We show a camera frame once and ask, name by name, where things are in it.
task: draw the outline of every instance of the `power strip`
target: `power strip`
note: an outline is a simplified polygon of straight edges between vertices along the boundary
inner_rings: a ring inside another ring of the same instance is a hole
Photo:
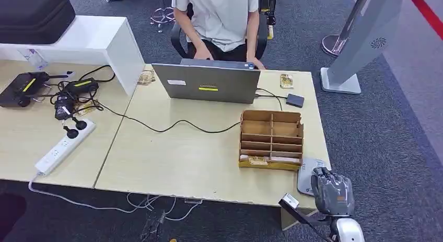
[[[47,176],[59,165],[95,128],[96,124],[87,119],[83,119],[87,126],[83,130],[78,130],[78,136],[70,139],[66,135],[35,165],[41,175]]]

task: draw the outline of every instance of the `black storage box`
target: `black storage box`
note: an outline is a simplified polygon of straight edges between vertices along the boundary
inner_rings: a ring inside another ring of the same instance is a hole
[[[55,43],[74,18],[69,0],[0,0],[0,43]]]

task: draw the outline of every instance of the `white cable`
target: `white cable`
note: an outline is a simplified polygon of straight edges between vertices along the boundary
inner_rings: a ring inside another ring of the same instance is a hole
[[[174,206],[176,205],[176,201],[177,201],[177,197],[174,197],[174,203],[172,204],[172,207],[171,207],[171,209],[169,210],[169,212],[166,212],[165,215],[166,215],[166,214],[169,214],[169,213],[172,212],[172,210],[174,209]]]
[[[36,174],[36,175],[34,176],[34,178],[33,178],[31,181],[29,181],[28,189],[29,189],[30,191],[32,191],[32,192],[36,192],[36,193],[45,194],[45,195],[49,195],[49,196],[53,196],[53,197],[57,197],[57,198],[61,198],[61,199],[65,200],[65,201],[67,201],[67,202],[69,202],[69,203],[71,203],[71,204],[76,204],[76,205],[86,206],[86,207],[89,207],[89,208],[92,208],[92,209],[95,209],[95,210],[116,210],[116,211],[121,211],[121,212],[124,212],[124,213],[133,213],[133,212],[135,212],[137,209],[141,208],[141,205],[142,205],[143,202],[145,201],[145,200],[143,200],[143,201],[142,201],[138,206],[136,206],[132,211],[127,211],[127,210],[123,210],[123,209],[115,208],[115,207],[95,207],[95,206],[92,206],[92,205],[89,205],[89,204],[83,204],[83,203],[78,203],[78,202],[72,201],[72,200],[70,200],[70,199],[67,199],[67,198],[65,198],[65,197],[63,197],[63,196],[60,196],[60,195],[57,195],[57,194],[53,194],[53,193],[49,193],[49,192],[45,192],[45,191],[39,191],[39,190],[34,189],[34,188],[32,187],[32,183],[37,179],[38,176],[39,176],[39,175]]]
[[[132,205],[133,207],[135,207],[135,208],[134,208],[133,210],[131,210],[131,211],[127,211],[127,210],[123,210],[123,209],[115,208],[115,207],[95,207],[95,206],[92,206],[92,205],[89,205],[89,204],[83,204],[83,203],[79,203],[79,202],[72,201],[72,200],[70,200],[70,199],[68,199],[68,198],[65,198],[65,197],[63,197],[63,196],[60,196],[60,195],[57,195],[57,194],[54,194],[54,193],[50,193],[50,192],[45,192],[45,191],[40,191],[40,190],[36,190],[36,189],[34,189],[34,188],[32,187],[32,183],[34,183],[34,181],[38,178],[38,176],[39,176],[39,174],[36,174],[36,175],[33,177],[33,179],[31,179],[31,181],[29,181],[28,189],[29,189],[30,191],[32,191],[32,192],[36,192],[36,193],[40,193],[40,194],[49,195],[49,196],[53,196],[53,197],[57,197],[57,198],[60,198],[60,199],[65,200],[65,201],[67,201],[67,202],[69,202],[69,203],[71,203],[71,204],[80,205],[80,206],[85,206],[85,207],[89,207],[89,208],[92,208],[92,209],[95,209],[95,210],[116,210],[116,211],[120,211],[120,212],[124,212],[124,213],[133,213],[133,212],[135,212],[137,209],[140,209],[140,208],[147,208],[148,210],[152,211],[149,207],[151,207],[152,209],[154,209],[154,208],[151,206],[151,204],[152,204],[155,200],[157,200],[157,198],[160,197],[160,196],[156,196],[156,197],[153,197],[153,198],[151,198],[151,199],[150,199],[149,197],[146,197],[145,199],[143,199],[143,200],[140,202],[140,204],[135,205],[135,204],[133,204],[133,203],[129,200],[129,195],[132,194],[132,192],[130,192],[130,193],[128,193],[128,194],[126,195],[126,200],[127,200],[127,202],[128,202],[130,205]],[[177,197],[174,197],[174,202],[173,202],[173,204],[172,204],[171,209],[170,209],[168,212],[166,212],[165,214],[169,214],[170,212],[172,212],[172,210],[174,209],[174,207],[175,207],[175,205],[176,205],[176,201],[177,201]],[[181,221],[181,220],[185,219],[185,218],[191,213],[192,209],[194,209],[195,207],[197,207],[197,205],[199,205],[199,204],[200,204],[200,203],[197,203],[197,204],[193,205],[193,206],[189,209],[188,213],[187,213],[184,217],[182,217],[182,218],[169,218],[169,217],[165,217],[165,218],[166,218],[167,220],[171,220],[171,221]]]
[[[153,198],[151,198],[151,199],[149,199],[148,197],[149,196],[147,196],[145,199],[143,199],[143,201],[140,203],[140,204],[138,204],[138,205],[136,205],[136,204],[134,204],[134,203],[132,203],[130,200],[129,200],[129,195],[131,195],[133,192],[130,192],[130,193],[128,193],[127,195],[126,195],[126,200],[127,200],[127,202],[130,204],[130,205],[132,205],[133,207],[137,207],[137,208],[146,208],[146,209],[148,209],[148,210],[150,210],[150,211],[152,211],[153,209],[154,209],[154,207],[151,205],[157,198],[159,198],[160,196],[157,196],[157,197],[153,197]]]
[[[197,203],[197,204],[195,204],[194,206],[192,206],[192,207],[189,209],[188,213],[187,213],[184,217],[182,217],[182,218],[169,218],[169,217],[165,217],[165,218],[166,218],[167,220],[171,220],[171,221],[181,221],[181,220],[185,219],[185,218],[191,213],[192,209],[196,208],[197,205],[199,205],[199,204],[200,204],[200,203]]]

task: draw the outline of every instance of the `black pants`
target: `black pants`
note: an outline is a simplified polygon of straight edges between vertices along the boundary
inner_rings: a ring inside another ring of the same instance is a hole
[[[207,40],[203,40],[203,42],[205,43],[214,60],[246,62],[246,51],[248,50],[247,43],[242,44],[231,51],[223,52],[223,50],[221,50],[215,44]],[[188,53],[189,56],[195,56],[196,49],[192,42],[188,42]]]

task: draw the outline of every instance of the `desk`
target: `desk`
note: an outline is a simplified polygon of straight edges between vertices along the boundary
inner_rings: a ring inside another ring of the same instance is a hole
[[[281,73],[292,74],[293,94],[305,97],[301,109],[282,103],[283,110],[301,113],[304,157],[321,159],[329,167],[311,73],[263,71],[259,87],[286,96],[290,90],[280,88]],[[279,104],[275,98],[259,98],[252,105],[170,99],[157,80],[137,86],[126,115],[156,129],[186,119],[206,130],[222,130],[239,122],[246,109],[279,110]],[[124,119],[95,188],[270,206],[278,206],[289,192],[302,209],[316,209],[313,197],[297,191],[297,173],[239,168],[238,145],[238,126],[207,134],[180,123],[168,132],[155,133]]]
[[[75,71],[75,78],[92,71],[97,66],[52,64],[45,71],[56,75]],[[28,62],[0,61],[0,89],[9,84],[20,73],[33,71]],[[109,68],[94,74],[95,78],[107,79],[112,76]],[[103,104],[124,112],[130,97],[126,95],[117,79],[101,83],[97,99]],[[26,108],[0,108],[0,179],[29,181],[36,174],[34,164],[42,158],[65,134],[61,121],[54,118],[54,106],[47,98]],[[95,121],[96,129],[81,143],[49,176],[40,177],[37,182],[54,185],[93,187],[114,139],[122,117],[108,111],[93,111],[85,118]]]

